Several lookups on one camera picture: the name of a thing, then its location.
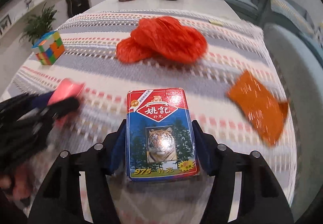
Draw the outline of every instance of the rubik's cube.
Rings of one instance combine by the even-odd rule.
[[[44,34],[31,48],[42,65],[52,65],[65,51],[57,31]]]

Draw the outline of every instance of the striped tablecloth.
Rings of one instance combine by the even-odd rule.
[[[208,52],[193,65],[165,59],[146,59],[122,64],[115,56],[117,43],[129,37],[140,18],[170,15],[206,37]],[[219,21],[211,25],[208,20]],[[63,129],[54,128],[49,148],[31,164],[36,190],[60,151],[87,150],[119,127],[126,118],[129,90],[181,87],[185,90],[192,119],[204,132],[232,150],[259,150],[275,173],[287,200],[294,195],[296,144],[291,114],[275,147],[264,145],[226,96],[244,69],[250,71],[279,100],[285,92],[263,42],[262,30],[250,23],[234,22],[181,10],[114,11],[80,14],[59,28],[66,51],[53,66],[42,66],[31,55],[19,69],[2,100],[23,92],[54,90],[66,77],[85,82],[84,101],[78,118]],[[130,183],[124,166],[108,177],[111,195],[124,223],[199,223],[213,178],[204,172],[177,182]],[[80,184],[86,220],[91,220],[84,181]]]

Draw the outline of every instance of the orange paper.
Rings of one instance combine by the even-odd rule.
[[[240,106],[253,128],[268,145],[274,145],[284,127],[288,102],[278,102],[248,71],[228,91],[228,97]]]

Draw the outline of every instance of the pink object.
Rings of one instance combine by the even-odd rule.
[[[85,87],[85,83],[75,83],[72,80],[65,78],[57,86],[52,97],[49,99],[47,105],[62,101],[69,97],[78,97]],[[56,121],[56,125],[63,126],[67,120],[67,116]]]

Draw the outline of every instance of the orange cloth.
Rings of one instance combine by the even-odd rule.
[[[170,60],[193,63],[206,49],[204,36],[192,27],[182,26],[175,18],[143,18],[130,38],[118,43],[117,58],[132,63],[158,53]]]
[[[240,106],[264,142],[272,146],[278,141],[287,117],[288,102],[278,102],[248,71],[239,77],[227,95]]]

